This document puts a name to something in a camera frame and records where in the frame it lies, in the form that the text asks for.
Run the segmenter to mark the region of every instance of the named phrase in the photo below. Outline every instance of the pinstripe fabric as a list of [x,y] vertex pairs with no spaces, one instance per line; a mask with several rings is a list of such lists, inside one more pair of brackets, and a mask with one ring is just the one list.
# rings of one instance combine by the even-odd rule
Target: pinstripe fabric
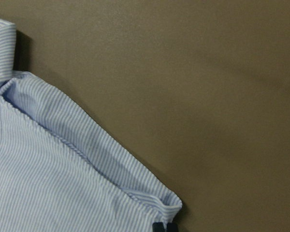
[[180,199],[75,102],[12,71],[15,26],[0,19],[0,232],[149,232]]

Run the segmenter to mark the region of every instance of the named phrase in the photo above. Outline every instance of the shirt collar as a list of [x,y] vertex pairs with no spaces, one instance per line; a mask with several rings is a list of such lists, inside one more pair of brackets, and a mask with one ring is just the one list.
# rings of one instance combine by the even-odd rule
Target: shirt collar
[[12,78],[15,42],[15,24],[0,19],[0,87]]

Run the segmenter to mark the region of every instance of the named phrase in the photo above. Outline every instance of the brown surface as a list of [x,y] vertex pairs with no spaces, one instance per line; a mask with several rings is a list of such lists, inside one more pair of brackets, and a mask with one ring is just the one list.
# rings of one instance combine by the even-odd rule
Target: brown surface
[[1,0],[0,17],[16,68],[182,198],[180,232],[290,232],[290,1]]

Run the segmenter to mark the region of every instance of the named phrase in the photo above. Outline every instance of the shirt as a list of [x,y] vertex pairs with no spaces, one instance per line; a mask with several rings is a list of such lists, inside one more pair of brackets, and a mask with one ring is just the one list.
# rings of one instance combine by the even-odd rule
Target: shirt
[[13,71],[0,19],[0,232],[149,232],[182,207],[67,95]]

